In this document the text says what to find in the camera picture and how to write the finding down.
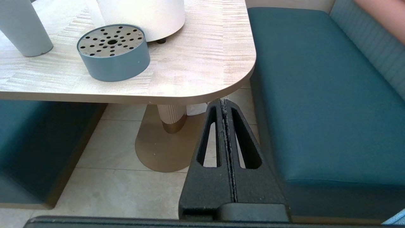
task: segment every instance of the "skin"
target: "skin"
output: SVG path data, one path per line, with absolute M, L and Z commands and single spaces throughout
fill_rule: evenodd
M 405 0 L 354 0 L 405 45 Z

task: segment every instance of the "metal lid with holes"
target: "metal lid with holes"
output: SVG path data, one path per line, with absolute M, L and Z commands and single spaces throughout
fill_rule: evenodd
M 127 24 L 104 26 L 86 33 L 78 41 L 77 50 L 90 75 L 105 82 L 132 78 L 150 62 L 143 31 Z

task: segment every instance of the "wooden table top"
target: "wooden table top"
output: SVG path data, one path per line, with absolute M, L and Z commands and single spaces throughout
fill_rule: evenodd
M 256 61 L 245 0 L 185 0 L 186 22 L 151 62 L 121 82 L 92 78 L 76 50 L 94 29 L 82 0 L 33 3 L 54 47 L 23 57 L 0 32 L 0 99 L 186 105 L 212 101 L 246 83 Z

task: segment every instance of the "upholstered backrest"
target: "upholstered backrest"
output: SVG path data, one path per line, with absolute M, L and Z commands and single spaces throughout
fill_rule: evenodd
M 336 0 L 330 16 L 405 100 L 405 46 L 352 0 Z

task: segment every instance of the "floor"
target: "floor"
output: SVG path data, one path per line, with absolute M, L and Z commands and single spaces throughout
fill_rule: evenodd
M 258 139 L 250 85 L 227 98 L 239 105 Z M 134 143 L 145 109 L 145 105 L 110 104 L 56 207 L 0 209 L 0 228 L 22 228 L 40 215 L 178 218 L 177 203 L 188 168 L 160 173 L 138 160 Z M 208 150 L 214 151 L 215 137 L 211 139 Z M 215 154 L 206 161 L 214 162 Z

